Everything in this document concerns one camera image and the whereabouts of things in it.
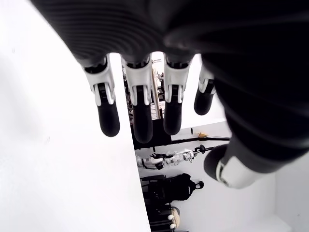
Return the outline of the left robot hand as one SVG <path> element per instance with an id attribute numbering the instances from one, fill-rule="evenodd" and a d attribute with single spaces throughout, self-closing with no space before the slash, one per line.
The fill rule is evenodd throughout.
<path id="1" fill-rule="evenodd" d="M 306 0 L 35 0 L 83 67 L 102 132 L 120 130 L 110 53 L 121 56 L 134 135 L 147 143 L 151 58 L 164 54 L 164 130 L 178 133 L 189 68 L 200 54 L 194 110 L 218 95 L 230 142 L 204 161 L 214 180 L 242 189 L 309 150 L 309 3 Z"/>

